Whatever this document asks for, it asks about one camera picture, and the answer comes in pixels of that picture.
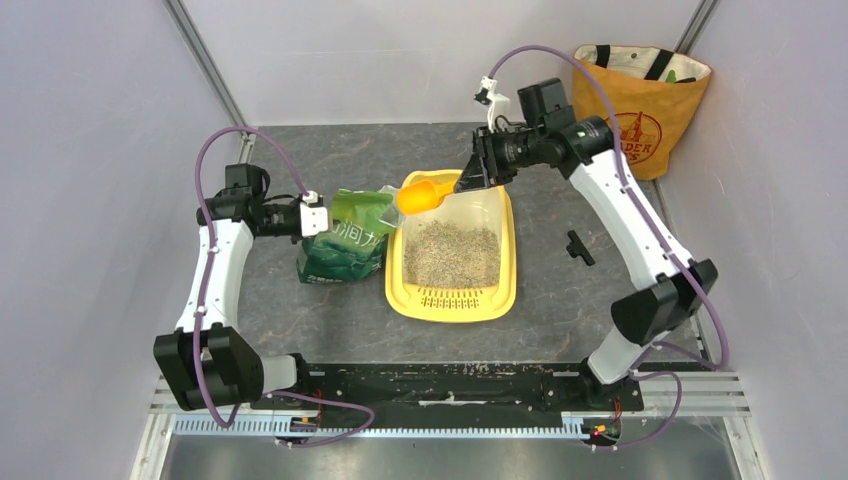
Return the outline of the yellow litter box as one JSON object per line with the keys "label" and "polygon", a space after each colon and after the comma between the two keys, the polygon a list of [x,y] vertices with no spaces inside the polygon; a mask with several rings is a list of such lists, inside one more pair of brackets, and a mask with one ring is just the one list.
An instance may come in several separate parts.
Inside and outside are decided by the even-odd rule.
{"label": "yellow litter box", "polygon": [[[465,228],[484,227],[500,243],[500,278],[496,285],[472,289],[428,288],[404,279],[408,242],[432,221],[451,221]],[[405,218],[390,236],[385,267],[385,294],[396,312],[414,319],[472,323],[505,315],[516,298],[517,260],[512,203],[503,187],[449,195],[438,208]]]}

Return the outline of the orange litter scoop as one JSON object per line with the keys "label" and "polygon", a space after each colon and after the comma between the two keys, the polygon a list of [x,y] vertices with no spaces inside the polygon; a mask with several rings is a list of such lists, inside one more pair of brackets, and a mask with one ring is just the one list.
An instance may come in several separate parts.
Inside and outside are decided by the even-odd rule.
{"label": "orange litter scoop", "polygon": [[403,186],[397,193],[396,203],[404,215],[417,215],[434,210],[454,193],[455,178],[426,178]]}

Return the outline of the green litter bag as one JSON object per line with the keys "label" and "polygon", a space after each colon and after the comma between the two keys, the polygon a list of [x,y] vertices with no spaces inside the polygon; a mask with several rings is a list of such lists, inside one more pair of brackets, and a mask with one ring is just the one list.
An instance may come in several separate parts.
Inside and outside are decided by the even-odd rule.
{"label": "green litter bag", "polygon": [[296,260],[302,284],[349,283],[377,272],[383,265],[389,236],[405,216],[397,207],[399,190],[340,189],[331,202],[332,228],[302,241]]}

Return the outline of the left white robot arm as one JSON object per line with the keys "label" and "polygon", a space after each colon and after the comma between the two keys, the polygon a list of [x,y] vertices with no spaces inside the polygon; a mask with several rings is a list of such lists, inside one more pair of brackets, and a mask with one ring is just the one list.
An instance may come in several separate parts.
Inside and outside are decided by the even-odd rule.
{"label": "left white robot arm", "polygon": [[159,335],[153,356],[177,405],[184,411],[252,403],[275,391],[290,408],[314,393],[301,374],[299,354],[261,357],[240,335],[237,311],[248,254],[257,236],[300,235],[299,205],[266,200],[269,173],[254,165],[229,165],[225,186],[198,213],[199,256],[189,298],[174,332]]}

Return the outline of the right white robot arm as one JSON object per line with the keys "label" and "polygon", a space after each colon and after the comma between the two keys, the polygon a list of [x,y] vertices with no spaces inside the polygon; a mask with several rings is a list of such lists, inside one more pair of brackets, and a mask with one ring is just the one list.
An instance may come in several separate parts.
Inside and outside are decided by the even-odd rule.
{"label": "right white robot arm", "polygon": [[472,135],[472,155],[454,191],[504,186],[522,168],[547,165],[594,209],[636,289],[611,305],[611,331],[579,367],[579,400],[601,409],[630,383],[652,344],[702,306],[718,272],[711,260],[695,260],[674,238],[633,179],[625,155],[615,150],[615,132],[598,116],[577,120],[559,79],[519,90],[519,124],[505,119],[509,100],[496,85],[483,78],[474,97],[487,108],[487,124]]}

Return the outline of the grey litter pile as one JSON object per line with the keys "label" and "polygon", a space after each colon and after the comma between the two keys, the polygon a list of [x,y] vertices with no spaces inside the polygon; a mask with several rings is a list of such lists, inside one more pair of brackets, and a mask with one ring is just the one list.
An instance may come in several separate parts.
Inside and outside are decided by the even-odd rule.
{"label": "grey litter pile", "polygon": [[500,278],[500,243],[494,231],[432,221],[407,244],[404,279],[428,288],[494,286]]}

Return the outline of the small black clip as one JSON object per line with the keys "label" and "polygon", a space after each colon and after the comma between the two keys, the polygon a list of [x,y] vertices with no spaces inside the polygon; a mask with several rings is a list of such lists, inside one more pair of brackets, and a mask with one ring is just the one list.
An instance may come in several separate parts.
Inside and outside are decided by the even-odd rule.
{"label": "small black clip", "polygon": [[594,266],[596,261],[575,230],[567,232],[566,251],[571,258],[580,258],[585,265]]}

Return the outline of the orange Trader Joe's bag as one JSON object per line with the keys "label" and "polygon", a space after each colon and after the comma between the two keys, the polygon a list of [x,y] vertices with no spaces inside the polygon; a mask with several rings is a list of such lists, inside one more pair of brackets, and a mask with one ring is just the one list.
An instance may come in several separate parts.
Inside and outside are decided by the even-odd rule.
{"label": "orange Trader Joe's bag", "polygon": [[709,85],[711,67],[643,46],[588,44],[574,58],[609,97],[633,175],[642,181],[663,176]]}

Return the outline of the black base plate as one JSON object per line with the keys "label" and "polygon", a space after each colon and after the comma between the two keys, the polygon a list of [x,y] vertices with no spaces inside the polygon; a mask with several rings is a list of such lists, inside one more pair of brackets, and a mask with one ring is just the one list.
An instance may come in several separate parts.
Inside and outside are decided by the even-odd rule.
{"label": "black base plate", "polygon": [[355,405],[374,411],[374,429],[556,427],[565,412],[643,411],[638,383],[594,388],[587,373],[577,363],[313,363],[293,390],[332,401],[324,428],[360,425]]}

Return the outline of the aluminium rail frame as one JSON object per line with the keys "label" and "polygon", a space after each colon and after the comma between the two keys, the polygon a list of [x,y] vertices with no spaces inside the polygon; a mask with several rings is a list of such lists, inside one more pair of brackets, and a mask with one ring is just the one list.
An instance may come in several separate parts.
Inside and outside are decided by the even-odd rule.
{"label": "aluminium rail frame", "polygon": [[[486,426],[477,410],[483,400],[425,401],[413,407],[410,421],[387,413],[377,413],[374,422],[359,432],[346,427],[316,424],[297,427],[294,422],[306,417],[305,410],[256,410],[240,408],[233,425],[224,429],[208,413],[182,412],[170,391],[159,382],[148,412],[134,465],[133,479],[160,479],[167,450],[177,435],[234,438],[318,439],[345,435],[348,438],[404,440],[554,440],[582,448],[592,435],[592,422],[609,419],[609,414],[568,407],[544,412],[527,402],[515,400],[518,416],[512,420],[497,416]],[[753,439],[749,421],[751,412],[738,376],[734,373],[680,372],[675,379],[654,378],[640,384],[635,393],[637,404],[623,413],[626,420],[642,424],[674,416],[676,425],[684,422],[721,420],[726,430],[732,460],[744,479],[763,479],[765,469]]]}

